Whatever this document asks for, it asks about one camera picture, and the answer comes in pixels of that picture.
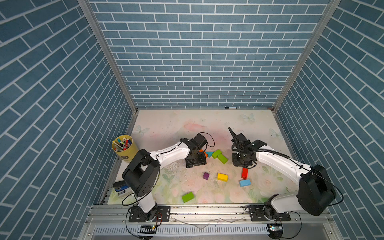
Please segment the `red block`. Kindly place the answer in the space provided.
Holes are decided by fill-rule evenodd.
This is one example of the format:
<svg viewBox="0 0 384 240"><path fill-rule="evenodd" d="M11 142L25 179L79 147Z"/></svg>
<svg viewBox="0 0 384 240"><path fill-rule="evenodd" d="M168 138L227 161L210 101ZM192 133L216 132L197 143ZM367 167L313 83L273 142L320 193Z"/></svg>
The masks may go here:
<svg viewBox="0 0 384 240"><path fill-rule="evenodd" d="M241 178L246 180L248 178L248 169L242 168L242 175Z"/></svg>

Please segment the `yellow block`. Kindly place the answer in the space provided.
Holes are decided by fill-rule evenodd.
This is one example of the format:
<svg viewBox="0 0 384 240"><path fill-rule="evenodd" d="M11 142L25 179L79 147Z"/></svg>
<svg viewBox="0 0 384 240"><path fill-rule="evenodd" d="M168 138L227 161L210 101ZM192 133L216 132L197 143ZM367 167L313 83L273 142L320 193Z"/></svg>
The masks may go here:
<svg viewBox="0 0 384 240"><path fill-rule="evenodd" d="M218 173L217 180L227 182L229 179L228 175Z"/></svg>

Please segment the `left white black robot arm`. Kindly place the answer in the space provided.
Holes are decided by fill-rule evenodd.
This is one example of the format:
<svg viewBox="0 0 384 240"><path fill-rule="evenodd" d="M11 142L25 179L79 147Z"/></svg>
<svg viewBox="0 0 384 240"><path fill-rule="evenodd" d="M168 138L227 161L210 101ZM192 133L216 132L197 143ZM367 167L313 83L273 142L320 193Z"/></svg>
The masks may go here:
<svg viewBox="0 0 384 240"><path fill-rule="evenodd" d="M152 190L160 177L160 170L178 160L185 160L187 168L207 164L207 139L198 133L192 139L182 138L176 144L158 151L139 150L122 173L125 183L136 197L139 213L151 221L158 212Z"/></svg>

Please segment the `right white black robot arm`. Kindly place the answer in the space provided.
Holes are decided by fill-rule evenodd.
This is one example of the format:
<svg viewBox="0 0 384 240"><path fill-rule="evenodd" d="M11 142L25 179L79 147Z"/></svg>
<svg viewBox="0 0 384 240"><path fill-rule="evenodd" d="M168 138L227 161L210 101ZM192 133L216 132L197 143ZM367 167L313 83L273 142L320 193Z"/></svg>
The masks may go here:
<svg viewBox="0 0 384 240"><path fill-rule="evenodd" d="M336 199L337 188L324 167L298 162L263 141L251 142L243 134L235 134L233 130L229 132L234 166L252 169L262 163L280 172L298 187L290 194L274 194L264 203L263 211L267 219L275 220L281 214L297 211L306 211L317 217Z"/></svg>

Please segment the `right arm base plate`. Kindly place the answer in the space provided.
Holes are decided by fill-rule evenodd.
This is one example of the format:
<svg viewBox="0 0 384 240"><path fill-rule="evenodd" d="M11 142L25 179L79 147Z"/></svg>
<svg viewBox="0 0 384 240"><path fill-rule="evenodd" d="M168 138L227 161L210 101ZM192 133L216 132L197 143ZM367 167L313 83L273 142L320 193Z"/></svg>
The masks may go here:
<svg viewBox="0 0 384 240"><path fill-rule="evenodd" d="M289 222L291 220L288 212L279 214L265 205L248 205L245 211L250 215L252 222Z"/></svg>

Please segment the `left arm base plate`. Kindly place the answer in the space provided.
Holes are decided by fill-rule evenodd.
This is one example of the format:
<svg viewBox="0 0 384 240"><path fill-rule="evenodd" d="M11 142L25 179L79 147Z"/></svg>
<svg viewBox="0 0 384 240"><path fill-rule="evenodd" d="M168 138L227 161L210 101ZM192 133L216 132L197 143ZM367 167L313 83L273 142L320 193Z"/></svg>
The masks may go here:
<svg viewBox="0 0 384 240"><path fill-rule="evenodd" d="M129 209L129 223L144 222L169 222L171 214L170 206L155 206L148 213L145 213L139 206L133 206Z"/></svg>

